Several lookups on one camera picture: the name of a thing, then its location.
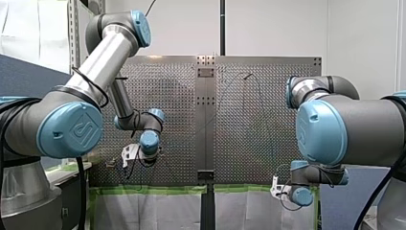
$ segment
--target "green tape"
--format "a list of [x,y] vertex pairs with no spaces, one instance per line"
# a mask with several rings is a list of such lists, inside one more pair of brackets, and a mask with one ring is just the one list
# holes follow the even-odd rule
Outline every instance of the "green tape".
[[270,192],[271,186],[269,185],[256,185],[256,184],[218,184],[214,185],[214,192],[217,194],[232,194],[232,193],[245,193],[245,192]]
[[90,230],[95,230],[95,210],[96,210],[96,193],[89,191],[89,210],[87,211],[88,217],[90,217]]
[[320,188],[312,186],[310,191],[313,193],[313,205],[314,205],[314,230],[319,229],[319,200],[320,200]]
[[139,185],[119,185],[116,187],[90,188],[90,193],[103,195],[199,195],[206,194],[206,186],[156,187]]

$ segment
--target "gray robot arm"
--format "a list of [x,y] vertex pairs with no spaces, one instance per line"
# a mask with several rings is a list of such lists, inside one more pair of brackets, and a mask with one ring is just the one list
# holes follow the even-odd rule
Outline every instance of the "gray robot arm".
[[[286,88],[288,107],[298,109],[298,147],[310,163],[292,162],[293,202],[308,204],[311,193],[303,190],[312,183],[347,184],[341,164],[392,166],[402,153],[406,116],[396,101],[361,101],[340,77],[291,78]],[[295,195],[298,189],[302,196]]]
[[104,98],[102,91],[108,90],[118,116],[116,126],[144,130],[140,149],[153,158],[164,113],[160,109],[135,113],[124,82],[118,78],[126,59],[149,43],[149,26],[141,12],[96,16],[86,29],[90,56],[65,85],[56,86],[40,103],[28,106],[12,120],[6,132],[10,149],[20,155],[54,158],[89,152],[102,138],[99,103]]

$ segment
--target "white wall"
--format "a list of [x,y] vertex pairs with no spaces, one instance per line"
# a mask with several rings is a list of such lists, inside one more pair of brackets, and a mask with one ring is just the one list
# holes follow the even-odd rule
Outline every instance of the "white wall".
[[[106,0],[107,12],[141,10],[151,0]],[[219,53],[219,0],[156,1],[151,47],[141,55]],[[326,0],[226,1],[228,56],[327,56]]]
[[[148,16],[151,46],[138,55],[212,55],[219,51],[218,0],[157,0]],[[146,12],[151,0],[106,0],[106,12]]]
[[328,0],[327,72],[349,79],[362,99],[396,91],[399,1]]
[[322,57],[327,63],[326,0],[227,1],[226,16],[227,55]]

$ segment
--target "metal pegboard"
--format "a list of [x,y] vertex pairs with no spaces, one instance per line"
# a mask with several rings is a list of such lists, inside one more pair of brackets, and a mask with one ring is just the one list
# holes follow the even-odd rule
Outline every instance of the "metal pegboard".
[[[280,164],[301,158],[286,81],[320,75],[321,59],[218,57],[216,71],[214,183],[270,184]],[[279,176],[286,180],[289,171]]]
[[128,144],[138,142],[139,135],[131,139],[131,131],[117,130],[113,125],[115,112],[109,105],[102,112],[104,137],[95,151],[101,162],[91,171],[92,186],[139,184],[140,173],[142,183],[148,185],[197,183],[195,66],[195,57],[134,57],[125,64],[121,73],[128,78],[125,86],[134,108],[144,111],[158,107],[165,112],[163,151],[153,168],[144,169],[137,162],[132,177],[125,180],[121,152]]

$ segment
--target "metal bracket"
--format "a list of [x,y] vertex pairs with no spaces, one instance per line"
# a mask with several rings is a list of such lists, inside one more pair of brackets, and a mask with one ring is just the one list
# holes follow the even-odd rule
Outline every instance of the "metal bracket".
[[214,180],[214,171],[212,171],[212,170],[197,171],[197,179],[199,181],[213,181]]
[[71,66],[80,66],[79,47],[79,0],[69,0],[68,3],[68,35],[69,35],[69,56]]

